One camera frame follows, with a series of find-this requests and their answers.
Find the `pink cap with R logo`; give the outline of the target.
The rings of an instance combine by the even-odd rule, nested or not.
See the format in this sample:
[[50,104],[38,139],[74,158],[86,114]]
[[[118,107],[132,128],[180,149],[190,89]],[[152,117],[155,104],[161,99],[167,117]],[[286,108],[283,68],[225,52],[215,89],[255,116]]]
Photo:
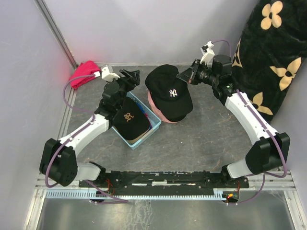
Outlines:
[[163,122],[167,122],[167,123],[170,123],[170,124],[175,124],[181,120],[183,120],[186,116],[180,116],[180,117],[177,117],[177,118],[173,118],[171,120],[168,120],[164,115],[163,113],[155,106],[154,104],[154,101],[152,100],[151,98],[151,94],[149,91],[147,91],[147,97],[148,97],[148,102],[149,102],[149,105],[151,107],[151,110],[154,112],[155,115],[157,115],[161,121]]

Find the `black cap white NY logo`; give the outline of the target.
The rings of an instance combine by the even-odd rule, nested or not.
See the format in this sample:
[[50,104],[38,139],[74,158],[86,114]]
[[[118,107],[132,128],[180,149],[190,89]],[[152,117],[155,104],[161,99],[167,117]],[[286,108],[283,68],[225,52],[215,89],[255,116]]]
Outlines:
[[177,74],[177,67],[165,64],[156,67],[145,79],[155,106],[169,119],[187,115],[193,110],[188,85],[178,79]]

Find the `black cap gold R logo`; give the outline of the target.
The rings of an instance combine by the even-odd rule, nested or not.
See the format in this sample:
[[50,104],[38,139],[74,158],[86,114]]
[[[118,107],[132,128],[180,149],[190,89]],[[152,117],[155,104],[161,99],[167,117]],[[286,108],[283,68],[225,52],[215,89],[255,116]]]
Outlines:
[[183,120],[186,117],[186,115],[183,115],[183,116],[179,116],[179,117],[169,119],[155,106],[152,106],[151,109],[161,119],[161,121],[167,122],[167,123],[170,123],[170,124],[177,123],[177,122]]

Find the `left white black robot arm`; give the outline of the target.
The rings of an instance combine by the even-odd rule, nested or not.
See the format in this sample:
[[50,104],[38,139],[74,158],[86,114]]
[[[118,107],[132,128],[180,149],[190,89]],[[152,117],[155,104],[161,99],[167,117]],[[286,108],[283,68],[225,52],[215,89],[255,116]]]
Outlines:
[[106,182],[104,168],[94,162],[78,163],[78,154],[96,137],[108,131],[122,110],[127,93],[140,84],[140,71],[121,69],[115,74],[109,65],[103,66],[85,78],[102,78],[106,81],[102,99],[91,117],[70,134],[46,141],[39,171],[45,176],[45,185],[52,188],[58,184],[68,186],[74,181],[89,180],[101,187]]

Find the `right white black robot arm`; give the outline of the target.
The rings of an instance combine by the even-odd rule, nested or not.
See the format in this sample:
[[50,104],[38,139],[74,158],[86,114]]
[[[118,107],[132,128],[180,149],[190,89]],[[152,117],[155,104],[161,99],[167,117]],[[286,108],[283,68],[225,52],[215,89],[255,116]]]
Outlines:
[[232,187],[239,177],[270,174],[270,170],[278,167],[286,169],[290,137],[267,123],[247,95],[235,86],[229,56],[215,55],[212,61],[209,67],[196,59],[177,78],[188,84],[210,85],[214,96],[236,117],[251,141],[252,147],[244,159],[224,167],[221,184]]

